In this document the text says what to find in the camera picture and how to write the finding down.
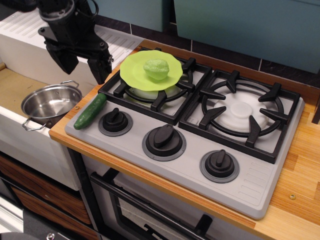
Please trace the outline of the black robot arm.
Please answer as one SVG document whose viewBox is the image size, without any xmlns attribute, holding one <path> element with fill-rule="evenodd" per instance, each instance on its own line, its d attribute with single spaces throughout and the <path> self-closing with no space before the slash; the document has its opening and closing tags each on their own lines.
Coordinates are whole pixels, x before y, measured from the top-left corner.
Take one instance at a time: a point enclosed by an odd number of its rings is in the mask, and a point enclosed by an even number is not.
<svg viewBox="0 0 320 240">
<path fill-rule="evenodd" d="M 108 44 L 95 32 L 95 17 L 86 0 L 17 0 L 14 8 L 21 12 L 38 9 L 48 26 L 38 33 L 44 37 L 46 49 L 56 64 L 71 74 L 79 63 L 87 60 L 98 84 L 112 72 L 112 55 Z"/>
</svg>

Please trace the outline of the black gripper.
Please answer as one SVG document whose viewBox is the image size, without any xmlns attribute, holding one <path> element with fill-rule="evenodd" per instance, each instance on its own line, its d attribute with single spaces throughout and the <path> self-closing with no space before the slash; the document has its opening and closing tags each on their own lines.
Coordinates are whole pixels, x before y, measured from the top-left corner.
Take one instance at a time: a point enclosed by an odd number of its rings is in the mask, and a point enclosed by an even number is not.
<svg viewBox="0 0 320 240">
<path fill-rule="evenodd" d="M 50 20 L 38 33 L 45 38 L 46 49 L 51 58 L 67 74 L 78 65 L 78 57 L 89 59 L 89 68 L 101 85 L 112 73 L 113 57 L 108 44 L 95 32 L 95 21 L 87 17 L 70 17 Z"/>
</svg>

